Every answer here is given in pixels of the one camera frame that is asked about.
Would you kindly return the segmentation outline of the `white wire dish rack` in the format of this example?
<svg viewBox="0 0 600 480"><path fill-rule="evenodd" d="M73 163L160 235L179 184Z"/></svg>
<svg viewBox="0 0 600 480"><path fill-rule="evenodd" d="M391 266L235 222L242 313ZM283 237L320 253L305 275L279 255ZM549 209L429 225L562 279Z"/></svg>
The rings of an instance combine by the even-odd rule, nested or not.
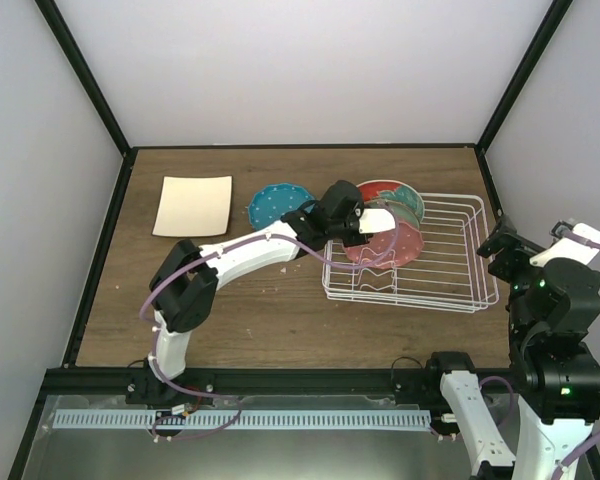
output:
<svg viewBox="0 0 600 480"><path fill-rule="evenodd" d="M330 300L475 313L499 301L497 281L476 249L488 235L488 215L475 195L425 193L424 248L404 266L346 271L325 265Z"/></svg>

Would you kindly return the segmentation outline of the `red teal flower plate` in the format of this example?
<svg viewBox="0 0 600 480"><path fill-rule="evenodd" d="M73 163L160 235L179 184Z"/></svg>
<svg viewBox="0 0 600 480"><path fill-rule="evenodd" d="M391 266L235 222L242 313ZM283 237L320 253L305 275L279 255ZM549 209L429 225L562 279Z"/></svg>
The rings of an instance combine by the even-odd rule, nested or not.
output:
<svg viewBox="0 0 600 480"><path fill-rule="evenodd" d="M425 204L422 196L411 186L395 180L369 180L357 185L364 201L382 198L403 204L408 207L422 221L425 213Z"/></svg>

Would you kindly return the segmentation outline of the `blue dotted scalloped plate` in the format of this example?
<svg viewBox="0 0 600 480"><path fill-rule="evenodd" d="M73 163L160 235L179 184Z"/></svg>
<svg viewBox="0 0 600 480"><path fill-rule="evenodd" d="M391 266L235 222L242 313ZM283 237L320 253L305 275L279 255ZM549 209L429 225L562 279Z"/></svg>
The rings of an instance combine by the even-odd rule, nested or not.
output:
<svg viewBox="0 0 600 480"><path fill-rule="evenodd" d="M268 227L284 214L315 197L304 187L291 183L270 184L254 194L247 207L249 223L256 231Z"/></svg>

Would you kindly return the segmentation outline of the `mint green flower plate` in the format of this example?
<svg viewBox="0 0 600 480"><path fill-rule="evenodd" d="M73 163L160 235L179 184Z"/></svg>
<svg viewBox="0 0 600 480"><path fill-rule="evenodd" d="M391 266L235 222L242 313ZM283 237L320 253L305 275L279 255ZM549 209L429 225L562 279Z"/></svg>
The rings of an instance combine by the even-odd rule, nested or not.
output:
<svg viewBox="0 0 600 480"><path fill-rule="evenodd" d="M420 229L419 218L413 210L403 203L380 198L367 202L366 206L368 208L388 208L399 218L402 223L407 223L417 230Z"/></svg>

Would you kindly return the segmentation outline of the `pink dotted scalloped plate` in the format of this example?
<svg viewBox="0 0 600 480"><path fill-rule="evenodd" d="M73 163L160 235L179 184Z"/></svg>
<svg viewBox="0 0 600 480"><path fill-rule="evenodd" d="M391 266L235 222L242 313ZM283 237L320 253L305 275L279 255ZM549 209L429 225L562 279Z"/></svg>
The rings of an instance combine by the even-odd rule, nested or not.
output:
<svg viewBox="0 0 600 480"><path fill-rule="evenodd" d="M399 268L415 260L424 248L421 232L408 223L399 222L391 231L374 234L364 245L346 247L347 258L357 265L386 270Z"/></svg>

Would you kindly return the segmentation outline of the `beige square plate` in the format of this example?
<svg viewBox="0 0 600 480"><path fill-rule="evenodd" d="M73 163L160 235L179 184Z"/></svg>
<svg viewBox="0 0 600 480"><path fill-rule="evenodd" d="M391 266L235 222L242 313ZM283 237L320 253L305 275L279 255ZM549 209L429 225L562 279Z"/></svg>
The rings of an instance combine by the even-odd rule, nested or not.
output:
<svg viewBox="0 0 600 480"><path fill-rule="evenodd" d="M223 235L228 230L231 197L231 176L165 176L152 234L174 238Z"/></svg>

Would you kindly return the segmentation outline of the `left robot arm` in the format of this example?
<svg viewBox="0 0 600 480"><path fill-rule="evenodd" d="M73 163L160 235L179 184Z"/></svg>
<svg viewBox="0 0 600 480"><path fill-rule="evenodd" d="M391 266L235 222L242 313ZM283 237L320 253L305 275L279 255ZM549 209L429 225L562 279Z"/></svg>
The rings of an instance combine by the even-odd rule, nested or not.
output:
<svg viewBox="0 0 600 480"><path fill-rule="evenodd" d="M306 255L318 257L327 243L339 239L352 246L369 236L360 231L363 195L354 184L339 180L317 201L281 216L269 226L234 240L197 246L179 241L149 284L141 307L155 334L147 363L153 375L150 393L161 403L176 402L184 392L181 374L193 330L209 317L216 293L245 275Z"/></svg>

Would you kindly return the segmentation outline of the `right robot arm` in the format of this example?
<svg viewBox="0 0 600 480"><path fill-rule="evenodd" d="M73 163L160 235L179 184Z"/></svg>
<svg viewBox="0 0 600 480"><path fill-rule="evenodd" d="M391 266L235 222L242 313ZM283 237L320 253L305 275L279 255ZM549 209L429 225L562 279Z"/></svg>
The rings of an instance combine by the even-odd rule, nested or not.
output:
<svg viewBox="0 0 600 480"><path fill-rule="evenodd" d="M543 248L501 216L477 253L509 286L510 372L520 416L518 444L505 443L464 352L427 361L427 396L455 417L474 479L572 479L600 417L600 364L584 339L600 315L599 244L558 222Z"/></svg>

